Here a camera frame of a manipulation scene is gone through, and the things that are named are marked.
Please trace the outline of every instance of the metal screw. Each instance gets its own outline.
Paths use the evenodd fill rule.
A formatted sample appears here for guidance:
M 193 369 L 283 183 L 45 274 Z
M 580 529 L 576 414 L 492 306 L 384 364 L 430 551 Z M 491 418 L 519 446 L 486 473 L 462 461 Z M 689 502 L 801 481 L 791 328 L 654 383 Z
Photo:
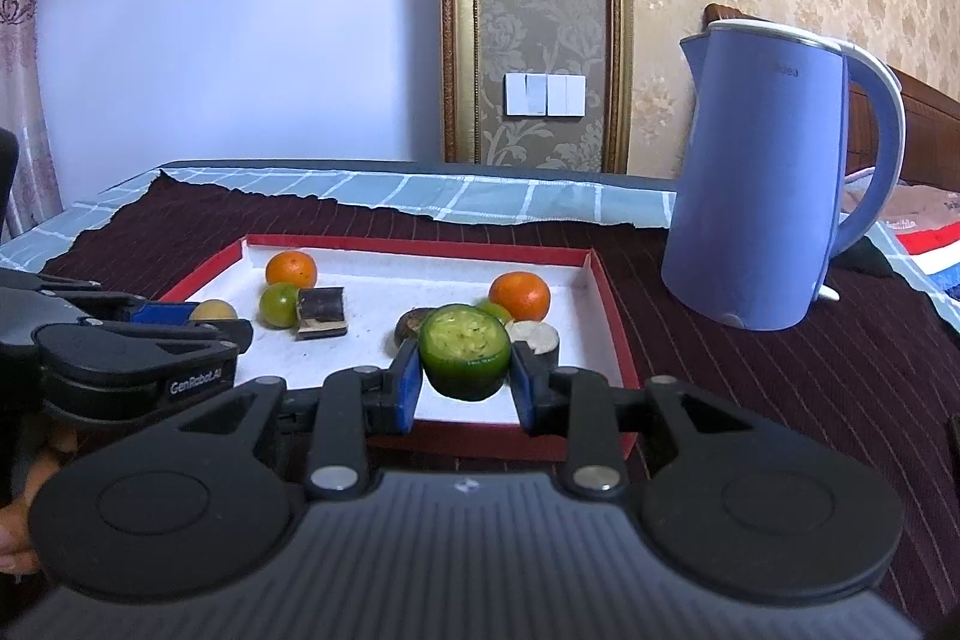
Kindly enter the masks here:
M 346 491 L 355 485 L 357 480 L 360 480 L 360 476 L 357 475 L 356 470 L 342 464 L 320 467 L 310 473 L 310 482 L 317 488 L 325 488 L 328 491 Z
M 574 472 L 573 482 L 581 488 L 589 488 L 592 491 L 608 491 L 619 485 L 620 473 L 613 467 L 591 464 L 590 466 L 580 467 Z
M 453 487 L 461 494 L 472 494 L 474 491 L 480 490 L 480 483 L 473 480 L 472 477 L 464 477 L 463 480 L 458 480 L 453 483 Z

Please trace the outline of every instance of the dark red blanket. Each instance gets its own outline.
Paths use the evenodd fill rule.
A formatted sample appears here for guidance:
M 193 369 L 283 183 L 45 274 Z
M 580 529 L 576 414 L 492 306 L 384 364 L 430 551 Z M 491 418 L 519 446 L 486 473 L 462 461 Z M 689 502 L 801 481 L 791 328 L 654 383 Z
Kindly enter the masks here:
M 674 374 L 877 467 L 899 492 L 906 527 L 884 595 L 924 627 L 957 601 L 960 522 L 947 418 L 960 413 L 960 349 L 925 295 L 901 278 L 832 269 L 837 304 L 797 327 L 752 333 L 680 306 L 659 277 L 666 232 L 629 225 L 461 225 L 326 199 L 258 196 L 162 176 L 44 271 L 156 297 L 244 234 L 443 239 L 592 247 L 611 279 L 641 378 Z M 380 453 L 426 468 L 508 468 Z M 631 473 L 642 479 L 640 455 Z

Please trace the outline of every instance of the yellow ball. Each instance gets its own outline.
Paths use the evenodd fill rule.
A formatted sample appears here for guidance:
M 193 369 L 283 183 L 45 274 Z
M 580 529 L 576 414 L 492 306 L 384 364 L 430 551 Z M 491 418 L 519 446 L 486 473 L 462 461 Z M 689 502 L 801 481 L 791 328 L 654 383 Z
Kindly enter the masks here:
M 222 299 L 200 302 L 190 314 L 190 320 L 236 320 L 237 310 Z

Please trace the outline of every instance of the kettle handle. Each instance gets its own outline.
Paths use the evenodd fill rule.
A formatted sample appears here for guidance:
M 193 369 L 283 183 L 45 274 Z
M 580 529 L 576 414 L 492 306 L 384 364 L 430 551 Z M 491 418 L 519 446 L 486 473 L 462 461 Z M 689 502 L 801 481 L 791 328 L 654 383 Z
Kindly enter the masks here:
M 880 142 L 877 145 L 877 166 L 867 187 L 867 193 L 847 219 L 837 228 L 830 256 L 842 253 L 860 239 L 877 220 L 877 215 L 887 203 L 899 179 L 904 165 L 906 142 L 906 115 L 901 98 L 901 84 L 896 75 L 877 57 L 852 42 L 834 39 L 847 59 L 847 71 L 851 82 L 856 82 L 870 98 L 880 127 Z

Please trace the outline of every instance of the white wall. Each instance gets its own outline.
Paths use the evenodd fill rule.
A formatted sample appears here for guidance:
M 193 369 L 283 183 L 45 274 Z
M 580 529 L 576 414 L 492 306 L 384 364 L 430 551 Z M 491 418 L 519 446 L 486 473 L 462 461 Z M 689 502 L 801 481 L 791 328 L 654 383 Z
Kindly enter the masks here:
M 64 201 L 178 158 L 440 160 L 439 0 L 37 0 Z

